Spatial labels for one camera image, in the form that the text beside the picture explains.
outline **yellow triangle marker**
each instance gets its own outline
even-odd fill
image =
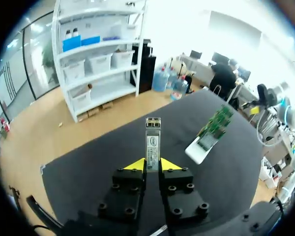
[[[181,170],[182,168],[173,164],[172,162],[161,158],[161,163],[162,163],[162,170],[166,171],[168,169],[173,169],[173,170]]]
[[[129,166],[125,167],[124,169],[125,170],[137,169],[137,170],[143,171],[144,161],[145,161],[145,158],[141,158],[140,160],[130,164]],[[162,169],[164,171],[166,171],[168,169],[173,169],[173,170],[181,170],[182,169],[181,167],[173,164],[172,162],[170,162],[164,158],[161,158],[161,164],[162,164]]]
[[[145,158],[141,158],[140,160],[132,163],[131,165],[125,167],[125,170],[132,170],[132,169],[137,169],[143,172],[143,168],[144,168],[144,160]]]

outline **wooden floor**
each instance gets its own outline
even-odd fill
[[[1,140],[0,167],[2,183],[18,189],[21,207],[32,224],[42,224],[26,203],[36,200],[55,217],[43,185],[40,166],[171,102],[169,93],[148,91],[138,97],[128,95],[114,101],[112,108],[102,110],[87,120],[74,123],[60,88],[35,101],[11,123],[6,140]],[[274,191],[259,181],[252,205],[269,201]],[[53,235],[45,229],[42,235]]]

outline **person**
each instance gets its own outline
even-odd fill
[[[209,86],[210,90],[227,100],[229,93],[236,87],[238,68],[239,64],[234,59],[230,59],[227,65],[218,63],[211,66],[214,77]]]

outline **green circuit board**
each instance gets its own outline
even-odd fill
[[[231,112],[226,106],[222,105],[222,108],[217,111],[206,126],[201,129],[198,134],[200,139],[197,143],[205,151],[208,151],[212,146],[214,146],[225,134],[225,128],[231,122],[232,115],[233,112]]]

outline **office desk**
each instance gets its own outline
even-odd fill
[[[188,70],[195,71],[195,78],[200,80],[202,83],[209,86],[211,83],[214,73],[210,66],[204,65],[201,62],[199,62],[197,59],[188,57],[186,55],[180,55],[180,60],[183,61]],[[240,100],[240,103],[250,102],[252,100],[258,99],[258,94],[251,91],[245,84],[238,85],[239,87],[236,87],[233,91],[233,94],[235,94],[237,90],[237,96]]]

